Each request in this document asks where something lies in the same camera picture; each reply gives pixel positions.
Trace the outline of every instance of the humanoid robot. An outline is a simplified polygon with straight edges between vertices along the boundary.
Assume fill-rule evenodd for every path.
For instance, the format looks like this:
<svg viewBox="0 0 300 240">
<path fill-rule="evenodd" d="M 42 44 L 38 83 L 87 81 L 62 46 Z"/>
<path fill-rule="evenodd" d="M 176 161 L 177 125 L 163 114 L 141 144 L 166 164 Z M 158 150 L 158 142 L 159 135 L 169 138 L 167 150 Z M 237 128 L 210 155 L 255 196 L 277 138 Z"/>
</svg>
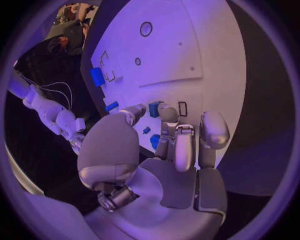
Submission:
<svg viewBox="0 0 300 240">
<path fill-rule="evenodd" d="M 40 120 L 62 135 L 78 155 L 81 182 L 99 191 L 98 202 L 108 221 L 134 239 L 211 239 L 225 220 L 227 197 L 215 169 L 215 151 L 230 134 L 218 112 L 204 112 L 200 121 L 200 170 L 196 161 L 195 127 L 181 124 L 173 107 L 161 102 L 161 135 L 155 157 L 139 164 L 139 137 L 133 126 L 144 116 L 138 104 L 99 120 L 87 133 L 82 118 L 46 99 L 39 86 L 19 72 L 9 91 L 37 111 Z"/>
</svg>

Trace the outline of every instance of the white cable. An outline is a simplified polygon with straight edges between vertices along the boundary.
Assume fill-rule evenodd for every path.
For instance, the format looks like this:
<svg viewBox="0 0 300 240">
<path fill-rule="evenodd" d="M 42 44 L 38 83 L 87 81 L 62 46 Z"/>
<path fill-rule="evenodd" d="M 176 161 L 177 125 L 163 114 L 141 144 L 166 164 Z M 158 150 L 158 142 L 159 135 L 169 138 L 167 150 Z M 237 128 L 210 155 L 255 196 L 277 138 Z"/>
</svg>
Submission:
<svg viewBox="0 0 300 240">
<path fill-rule="evenodd" d="M 49 87 L 49 86 L 52 86 L 52 85 L 55 85 L 55 84 L 63 84 L 63 85 L 66 85 L 67 88 L 69 89 L 69 92 L 70 92 L 70 96 L 71 96 L 71 104 L 70 104 L 70 109 L 72 110 L 72 107 L 73 107 L 73 94 L 72 94 L 72 90 L 69 86 L 69 84 L 67 84 L 66 82 L 64 81 L 57 81 L 57 82 L 53 82 L 53 83 L 50 83 L 50 84 L 47 84 L 47 85 L 41 85 L 40 87 Z"/>
<path fill-rule="evenodd" d="M 58 90 L 52 90 L 52 89 L 44 88 L 44 87 L 39 87 L 39 88 L 43 89 L 43 90 L 46 90 L 46 91 L 62 94 L 65 97 L 65 99 L 67 100 L 68 109 L 71 110 L 70 101 L 69 101 L 68 97 L 63 92 L 58 91 Z"/>
</svg>

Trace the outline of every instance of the blue block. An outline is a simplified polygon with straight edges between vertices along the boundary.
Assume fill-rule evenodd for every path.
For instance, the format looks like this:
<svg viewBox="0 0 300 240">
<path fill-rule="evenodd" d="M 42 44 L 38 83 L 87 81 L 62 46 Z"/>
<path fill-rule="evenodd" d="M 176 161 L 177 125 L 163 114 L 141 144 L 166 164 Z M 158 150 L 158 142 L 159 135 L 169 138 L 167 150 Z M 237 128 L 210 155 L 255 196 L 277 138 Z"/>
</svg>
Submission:
<svg viewBox="0 0 300 240">
<path fill-rule="evenodd" d="M 108 106 L 105 107 L 105 110 L 109 112 L 110 110 L 113 110 L 119 106 L 117 101 L 114 101 L 112 104 L 109 104 Z"/>
<path fill-rule="evenodd" d="M 143 131 L 142 131 L 142 134 L 147 134 L 151 131 L 151 128 L 150 127 L 146 127 Z"/>
<path fill-rule="evenodd" d="M 95 67 L 90 70 L 91 78 L 95 84 L 96 87 L 99 87 L 103 84 L 105 84 L 105 80 L 101 71 L 101 68 Z"/>
<path fill-rule="evenodd" d="M 152 148 L 154 148 L 155 150 L 158 148 L 160 138 L 161 136 L 158 134 L 154 134 L 152 137 L 150 137 Z"/>
<path fill-rule="evenodd" d="M 152 102 L 149 104 L 150 116 L 153 118 L 157 118 L 159 116 L 159 107 L 160 102 Z"/>
</svg>

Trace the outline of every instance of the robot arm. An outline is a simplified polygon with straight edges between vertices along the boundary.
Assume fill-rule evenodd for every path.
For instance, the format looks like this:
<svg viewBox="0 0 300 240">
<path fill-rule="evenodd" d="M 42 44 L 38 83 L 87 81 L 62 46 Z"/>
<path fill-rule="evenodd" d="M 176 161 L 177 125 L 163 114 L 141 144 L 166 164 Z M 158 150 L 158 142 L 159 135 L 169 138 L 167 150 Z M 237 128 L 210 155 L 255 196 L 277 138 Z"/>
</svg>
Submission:
<svg viewBox="0 0 300 240">
<path fill-rule="evenodd" d="M 35 110 L 48 129 L 69 141 L 73 151 L 79 154 L 84 139 L 84 135 L 80 132 L 86 128 L 83 118 L 76 118 L 70 110 L 58 102 L 47 99 L 38 86 L 27 83 L 16 71 L 8 89 L 22 99 L 27 108 Z"/>
</svg>

